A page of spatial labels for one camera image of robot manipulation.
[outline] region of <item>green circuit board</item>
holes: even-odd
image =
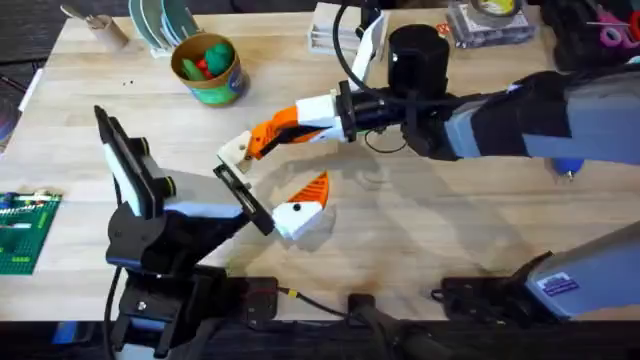
[[[0,275],[33,274],[61,199],[16,194],[0,208]]]

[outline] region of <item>black cylindrical motor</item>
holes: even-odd
[[[431,26],[403,26],[389,36],[389,86],[397,97],[435,100],[447,91],[449,43]]]

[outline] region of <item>black cable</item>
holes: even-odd
[[[367,86],[367,84],[365,84],[362,80],[360,80],[353,73],[353,71],[351,71],[351,68],[347,63],[347,60],[344,58],[344,54],[342,53],[342,48],[340,47],[340,38],[338,34],[340,31],[340,22],[346,10],[347,10],[347,4],[345,3],[345,0],[342,0],[340,9],[338,10],[338,13],[336,14],[336,17],[333,21],[333,31],[332,31],[333,47],[336,52],[336,56],[338,57],[338,62],[342,67],[342,70],[344,70],[344,72],[347,74],[349,79],[353,81],[353,83],[356,84],[360,88],[360,90],[364,91],[365,93],[371,96],[374,96],[382,100],[383,102],[389,103],[389,104],[396,104],[396,105],[402,105],[402,106],[429,107],[429,106],[459,106],[469,101],[482,100],[494,95],[503,94],[505,92],[503,90],[503,91],[499,91],[491,94],[467,95],[467,96],[462,96],[455,99],[416,101],[416,100],[397,98],[393,96],[387,96],[379,90],[370,88],[369,86]]]
[[[283,294],[289,295],[290,292],[291,292],[291,289],[284,288],[284,287],[278,287],[278,291],[280,291]],[[335,316],[341,317],[341,318],[348,318],[349,317],[349,314],[344,313],[342,311],[338,311],[338,310],[332,309],[332,308],[330,308],[328,306],[322,305],[319,302],[311,299],[310,297],[307,297],[306,295],[304,295],[304,294],[302,294],[300,292],[296,292],[296,299],[300,299],[300,300],[306,302],[307,304],[315,307],[316,309],[322,310],[322,311],[324,311],[326,313],[329,313],[331,315],[335,315]]]
[[[400,146],[399,148],[397,148],[397,149],[392,149],[392,150],[381,150],[381,149],[378,149],[378,148],[376,148],[375,146],[371,145],[371,143],[369,142],[369,134],[371,134],[371,133],[372,133],[372,132],[374,132],[374,131],[375,131],[375,132],[377,132],[375,129],[371,129],[371,130],[367,131],[367,132],[364,134],[364,143],[365,143],[365,144],[367,144],[367,146],[368,146],[371,150],[373,150],[373,151],[375,151],[375,152],[377,152],[377,153],[379,153],[379,154],[393,154],[393,153],[397,153],[398,151],[400,151],[400,150],[402,150],[402,149],[406,148],[406,147],[407,147],[407,145],[408,145],[408,143],[405,141],[405,142],[404,142],[404,144],[403,144],[402,146]]]
[[[102,341],[104,343],[104,353],[107,360],[116,360],[116,355],[113,351],[113,345],[111,344],[111,307],[113,306],[113,296],[118,286],[118,280],[120,279],[120,273],[122,267],[117,266],[116,271],[113,273],[113,279],[111,280],[111,287],[109,288],[109,294],[107,295],[107,303],[104,307],[104,319],[102,321]]]

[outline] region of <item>blue label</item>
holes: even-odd
[[[579,289],[578,283],[566,273],[557,273],[537,282],[538,287],[550,297]]]
[[[236,67],[231,76],[229,76],[229,89],[236,94],[242,92],[242,88],[244,87],[244,76],[242,76],[242,68],[240,66]]]

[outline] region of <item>table surface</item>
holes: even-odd
[[[393,11],[389,31],[435,25],[444,13]],[[169,59],[151,58],[128,18],[116,19],[133,38],[118,55],[106,53],[83,23],[66,23],[0,160],[0,190],[47,187],[64,193],[65,201],[33,276],[0,277],[0,320],[102,317],[114,270],[104,255],[115,196],[94,104],[118,117],[130,135],[146,136],[162,167],[212,176],[226,141],[345,79],[334,57],[308,52],[311,13],[196,18],[232,40],[251,78],[234,106],[198,103],[172,74]],[[450,91],[495,91],[552,68],[553,42],[545,31],[518,46],[452,49]],[[385,78],[386,64],[375,64],[370,84],[384,85]],[[390,130],[373,141],[393,147],[401,139]],[[443,276],[509,274],[537,254],[571,249],[637,221],[640,213],[640,168],[599,162],[588,162],[568,184],[542,159],[449,163],[409,149],[376,154],[361,142],[304,144],[276,149],[255,164],[250,179],[260,196],[277,204],[325,169],[331,193],[315,231],[289,243],[248,226],[205,263],[226,265],[235,275],[276,276],[281,285],[337,308],[349,293],[368,292],[394,316],[444,319],[440,305],[425,296]],[[279,318],[327,316],[282,298]]]

